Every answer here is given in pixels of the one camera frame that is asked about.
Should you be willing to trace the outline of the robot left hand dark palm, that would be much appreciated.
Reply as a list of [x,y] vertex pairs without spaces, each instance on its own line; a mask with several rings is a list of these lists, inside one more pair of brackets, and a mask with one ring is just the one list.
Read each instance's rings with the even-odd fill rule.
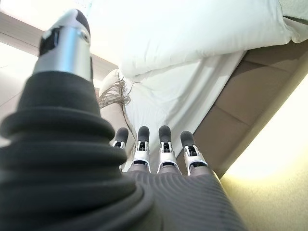
[[3,231],[244,231],[246,229],[189,131],[181,133],[187,175],[171,131],[159,129],[158,172],[149,170],[143,126],[127,172],[128,131],[101,118],[93,86],[90,27],[71,9],[40,40],[17,110],[0,134]]

